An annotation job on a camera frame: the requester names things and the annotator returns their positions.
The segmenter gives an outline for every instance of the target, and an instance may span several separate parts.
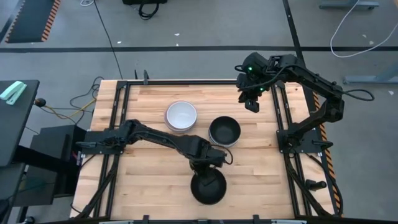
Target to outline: yellow cable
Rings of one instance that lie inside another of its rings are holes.
[[[70,116],[64,116],[64,115],[60,115],[58,114],[51,106],[44,106],[45,108],[48,108],[49,110],[51,110],[55,116],[57,116],[60,119],[70,119],[71,117],[75,116],[76,114],[78,114],[79,112],[82,112],[84,109],[86,109],[87,107],[89,107],[89,105],[92,105],[94,102],[96,101],[96,99],[92,99],[90,102],[88,102],[86,105],[82,106],[80,109],[77,109],[78,111],[74,112],[72,115]]]

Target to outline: floor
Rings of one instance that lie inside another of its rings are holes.
[[[0,0],[0,27],[15,12],[17,2]],[[1,42],[0,80],[38,79],[37,97],[45,98],[53,107],[69,107],[69,99],[86,93],[95,77],[120,78],[94,5],[81,7],[79,2],[62,1],[48,41],[26,44]],[[398,9],[394,0],[379,2],[380,7],[373,11],[354,11],[343,24],[333,45],[368,47],[385,39],[398,20]],[[317,0],[289,0],[289,4],[302,47],[327,47],[347,12],[320,10]],[[116,56],[124,78],[134,78],[134,70],[140,77],[147,70],[152,79],[236,78],[234,66],[241,64],[256,49],[255,46],[291,47],[288,48],[291,52],[259,51],[265,57],[295,54],[282,0],[170,0],[161,5],[158,14],[149,21],[142,21],[134,7],[125,6],[121,1],[98,0],[97,5],[112,44],[120,48]],[[398,31],[384,45],[398,46]],[[209,48],[178,51],[177,46]],[[217,46],[243,47],[222,50]],[[156,47],[172,48],[164,51]],[[41,49],[41,52],[10,53],[2,51],[5,48],[10,51]],[[51,48],[63,52],[49,53]],[[68,52],[71,48],[77,52]],[[346,55],[353,52],[338,53]],[[397,63],[398,52],[368,52],[351,58],[337,58],[331,52],[306,51],[303,56],[310,70],[342,84],[346,75],[382,72]],[[394,121],[398,110],[398,86],[355,85],[343,88],[366,88],[376,97],[370,103],[344,97],[344,119],[326,124],[328,138],[335,143],[331,153],[344,198],[345,217],[398,221],[398,154],[395,152],[398,121]],[[90,100],[91,96],[87,96],[77,100],[76,104],[83,106]],[[87,129],[90,119],[86,114],[79,126]],[[39,131],[43,127],[71,123],[34,107],[27,127]],[[26,129],[21,144],[29,146],[33,134]],[[68,217],[71,201],[71,198],[58,198],[53,205],[30,207],[28,215],[36,217],[38,223],[64,220]]]

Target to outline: hazard tape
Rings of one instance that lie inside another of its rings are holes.
[[[10,38],[10,34],[11,34],[12,30],[14,29],[14,25],[15,25],[15,23],[16,23],[17,20],[18,20],[18,16],[19,16],[19,14],[21,13],[22,8],[24,7],[24,4],[25,4],[25,0],[22,2],[21,6],[20,6],[20,8],[19,8],[18,13],[17,13],[17,15],[15,16],[14,22],[12,22],[11,28],[10,28],[10,30],[8,31],[8,35],[7,35],[6,39],[5,39],[5,43],[8,43],[8,40],[9,40],[9,38]]]
[[[54,23],[55,16],[57,15],[58,8],[60,7],[61,0],[54,0],[52,5],[49,18],[47,19],[47,23],[45,24],[45,28],[43,30],[42,41],[46,41],[49,38],[52,24]]]

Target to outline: wooden surface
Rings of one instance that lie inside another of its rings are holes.
[[[101,131],[109,126],[115,88],[116,81],[101,82],[92,130]],[[308,109],[302,87],[288,84],[287,94],[293,121],[305,119]],[[242,132],[238,143],[231,148],[233,165],[225,164],[220,169],[227,180],[226,195],[211,206],[202,205],[193,198],[189,187],[193,173],[186,158],[173,149],[149,142],[128,146],[119,163],[112,220],[140,220],[143,215],[156,220],[252,219],[253,214],[260,218],[293,218],[284,161],[277,148],[272,95],[265,92],[259,99],[261,110],[257,114],[238,103],[238,96],[234,85],[132,86],[126,119],[138,119],[149,127],[171,132],[164,124],[164,111],[171,102],[185,100],[198,111],[197,123],[188,134],[208,139],[210,123],[222,115],[236,119]],[[307,156],[301,158],[307,179],[325,180],[321,167]],[[83,209],[96,191],[102,159],[103,156],[97,155],[80,172],[73,202],[75,208]],[[301,193],[297,192],[303,214]],[[313,194],[326,210],[333,212],[328,189]]]

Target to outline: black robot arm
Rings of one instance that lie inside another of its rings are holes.
[[[293,123],[286,132],[291,144],[299,143],[303,135],[324,122],[336,122],[343,118],[344,91],[336,82],[328,80],[305,68],[303,62],[294,55],[271,56],[269,60],[258,53],[249,55],[238,69],[237,87],[242,91],[239,102],[246,109],[259,111],[258,97],[269,90],[276,82],[296,82],[326,98],[321,108],[300,123]]]
[[[146,140],[177,150],[194,164],[208,164],[222,167],[227,154],[215,149],[210,142],[199,136],[176,136],[149,128],[136,119],[126,120],[119,129],[105,129],[100,142],[78,142],[81,147],[96,147],[97,144],[108,148],[124,147],[136,141]]]

